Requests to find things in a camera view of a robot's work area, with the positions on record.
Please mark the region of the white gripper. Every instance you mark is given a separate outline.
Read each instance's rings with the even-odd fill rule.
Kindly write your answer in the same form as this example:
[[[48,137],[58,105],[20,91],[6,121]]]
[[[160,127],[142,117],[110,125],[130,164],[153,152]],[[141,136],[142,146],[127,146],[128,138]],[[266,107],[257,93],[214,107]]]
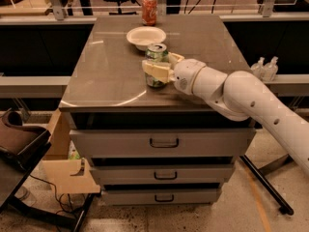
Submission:
[[[182,55],[173,52],[168,53],[168,59],[169,63],[142,61],[146,83],[157,84],[157,82],[161,82],[166,84],[175,80],[174,86],[178,91],[192,95],[195,78],[206,64],[195,59],[184,59]]]

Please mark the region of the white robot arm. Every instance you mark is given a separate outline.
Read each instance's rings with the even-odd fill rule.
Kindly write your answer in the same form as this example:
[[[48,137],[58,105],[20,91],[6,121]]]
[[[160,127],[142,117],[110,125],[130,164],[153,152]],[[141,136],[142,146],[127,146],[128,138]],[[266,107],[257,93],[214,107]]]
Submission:
[[[170,63],[144,60],[142,68],[163,83],[173,82],[178,91],[202,99],[232,121],[253,118],[309,174],[309,123],[278,100],[252,73],[226,74],[195,59],[176,58]]]

